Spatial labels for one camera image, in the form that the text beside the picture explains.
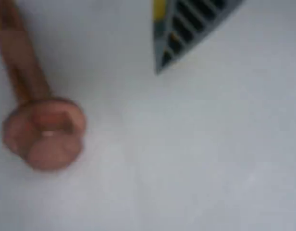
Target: white surface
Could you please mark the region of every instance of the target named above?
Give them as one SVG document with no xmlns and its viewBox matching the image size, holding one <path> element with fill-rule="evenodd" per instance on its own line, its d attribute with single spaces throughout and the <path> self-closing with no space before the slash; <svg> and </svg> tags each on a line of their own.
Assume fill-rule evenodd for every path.
<svg viewBox="0 0 296 231">
<path fill-rule="evenodd" d="M 0 142 L 0 231 L 296 231 L 296 0 L 246 0 L 161 76 L 150 1 L 20 4 L 89 128 L 55 174 Z M 0 123 L 14 106 L 0 63 Z"/>
</svg>

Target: screw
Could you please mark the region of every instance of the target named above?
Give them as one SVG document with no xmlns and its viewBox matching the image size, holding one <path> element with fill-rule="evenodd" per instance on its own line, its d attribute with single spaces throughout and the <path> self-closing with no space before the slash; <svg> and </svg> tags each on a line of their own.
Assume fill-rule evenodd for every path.
<svg viewBox="0 0 296 231">
<path fill-rule="evenodd" d="M 83 148 L 85 116 L 52 96 L 13 0 L 0 0 L 0 53 L 19 103 L 3 123 L 3 142 L 34 169 L 69 166 Z"/>
</svg>

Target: bolt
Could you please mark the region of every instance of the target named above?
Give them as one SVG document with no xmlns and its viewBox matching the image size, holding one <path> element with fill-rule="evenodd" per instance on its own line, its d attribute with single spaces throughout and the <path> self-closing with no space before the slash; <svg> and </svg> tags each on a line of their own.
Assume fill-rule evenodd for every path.
<svg viewBox="0 0 296 231">
<path fill-rule="evenodd" d="M 13 0 L 0 0 L 0 53 L 19 103 L 3 123 L 3 142 L 34 169 L 69 166 L 83 148 L 85 116 L 52 96 Z"/>
</svg>

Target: yellow marking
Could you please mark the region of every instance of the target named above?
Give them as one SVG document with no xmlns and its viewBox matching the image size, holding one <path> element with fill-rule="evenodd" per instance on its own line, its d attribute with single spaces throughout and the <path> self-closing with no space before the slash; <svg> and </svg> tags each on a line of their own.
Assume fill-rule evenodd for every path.
<svg viewBox="0 0 296 231">
<path fill-rule="evenodd" d="M 161 21 L 166 15 L 166 0 L 153 0 L 153 20 Z"/>
</svg>

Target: hex flange bolt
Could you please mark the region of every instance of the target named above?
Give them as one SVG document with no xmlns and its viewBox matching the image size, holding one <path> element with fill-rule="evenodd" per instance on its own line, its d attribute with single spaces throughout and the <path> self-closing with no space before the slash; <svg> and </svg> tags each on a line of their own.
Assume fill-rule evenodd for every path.
<svg viewBox="0 0 296 231">
<path fill-rule="evenodd" d="M 0 53 L 19 103 L 3 123 L 3 142 L 34 169 L 69 166 L 83 149 L 85 116 L 72 101 L 52 96 L 12 0 L 0 0 Z"/>
</svg>

